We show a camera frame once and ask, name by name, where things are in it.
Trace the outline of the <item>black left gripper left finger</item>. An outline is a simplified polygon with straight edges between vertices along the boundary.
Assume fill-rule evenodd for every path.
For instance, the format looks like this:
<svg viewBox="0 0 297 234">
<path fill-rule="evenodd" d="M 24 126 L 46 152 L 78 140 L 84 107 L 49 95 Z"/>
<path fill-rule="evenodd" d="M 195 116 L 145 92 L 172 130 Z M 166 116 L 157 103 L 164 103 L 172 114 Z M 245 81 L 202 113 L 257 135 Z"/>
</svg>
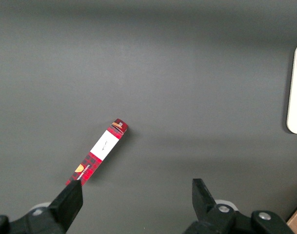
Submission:
<svg viewBox="0 0 297 234">
<path fill-rule="evenodd" d="M 17 220 L 0 215 L 0 234 L 64 234 L 82 205 L 81 182 L 71 181 L 51 203 L 38 204 Z"/>
</svg>

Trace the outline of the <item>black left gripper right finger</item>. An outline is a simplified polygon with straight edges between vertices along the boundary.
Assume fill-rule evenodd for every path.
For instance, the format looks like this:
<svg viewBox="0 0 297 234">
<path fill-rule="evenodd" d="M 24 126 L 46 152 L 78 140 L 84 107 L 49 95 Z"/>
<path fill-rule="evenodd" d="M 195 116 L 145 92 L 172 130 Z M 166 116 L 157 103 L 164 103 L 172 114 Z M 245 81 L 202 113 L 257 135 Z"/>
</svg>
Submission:
<svg viewBox="0 0 297 234">
<path fill-rule="evenodd" d="M 276 213 L 267 210 L 253 211 L 245 216 L 226 202 L 218 203 L 204 181 L 192 181 L 192 204 L 197 221 L 186 234 L 292 234 L 292 229 Z"/>
</svg>

